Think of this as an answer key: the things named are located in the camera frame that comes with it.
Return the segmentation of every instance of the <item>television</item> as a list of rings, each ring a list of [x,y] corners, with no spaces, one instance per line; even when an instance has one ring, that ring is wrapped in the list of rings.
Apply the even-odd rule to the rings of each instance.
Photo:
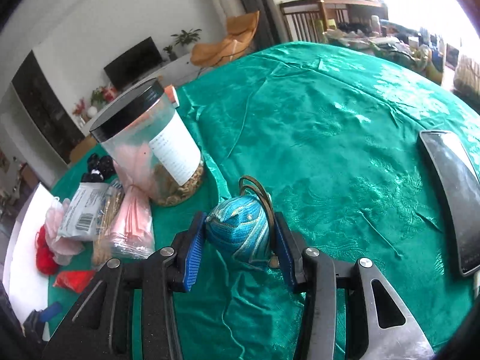
[[[112,85],[123,91],[143,78],[143,75],[159,68],[163,62],[152,37],[149,37],[104,67]]]

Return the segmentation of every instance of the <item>black phone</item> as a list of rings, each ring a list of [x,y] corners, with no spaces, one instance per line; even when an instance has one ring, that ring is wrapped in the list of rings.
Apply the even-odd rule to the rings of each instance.
[[[480,183],[477,173],[455,133],[423,130],[418,138],[437,176],[434,181],[441,194],[442,209],[453,225],[460,274],[469,276],[480,268]]]

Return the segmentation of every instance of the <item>phone screen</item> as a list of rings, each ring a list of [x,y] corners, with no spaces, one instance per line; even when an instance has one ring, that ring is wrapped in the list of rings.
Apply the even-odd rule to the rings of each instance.
[[[459,137],[449,131],[420,133],[435,165],[452,215],[463,275],[480,265],[480,183]]]

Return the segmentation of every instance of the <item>orange chair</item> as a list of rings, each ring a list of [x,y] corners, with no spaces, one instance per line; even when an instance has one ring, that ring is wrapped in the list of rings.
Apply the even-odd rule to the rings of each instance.
[[[228,17],[226,19],[228,35],[218,43],[196,44],[191,51],[191,63],[201,68],[210,68],[240,58],[255,36],[259,16],[260,11]]]

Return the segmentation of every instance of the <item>green tablecloth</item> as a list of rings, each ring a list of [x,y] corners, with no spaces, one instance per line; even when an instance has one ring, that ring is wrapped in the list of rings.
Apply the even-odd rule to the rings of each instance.
[[[346,261],[370,257],[434,349],[448,340],[471,307],[472,282],[454,279],[447,268],[445,226],[416,140],[424,128],[452,130],[477,167],[476,113],[407,69],[313,43],[249,55],[179,88],[178,96],[178,111],[210,172],[188,201],[152,206],[157,249],[185,230],[196,210],[208,211],[221,197],[236,195],[239,177],[249,174],[310,245]],[[84,159],[59,181],[54,195],[71,197],[85,168]],[[88,268],[90,251],[67,267]],[[338,297],[335,356],[341,359],[341,291]],[[49,302],[59,300],[64,311],[75,299],[68,290],[49,289]],[[291,359],[302,302],[301,295],[287,291],[279,271],[246,268],[207,244],[191,293],[175,295],[184,357]],[[138,312],[138,299],[135,305]]]

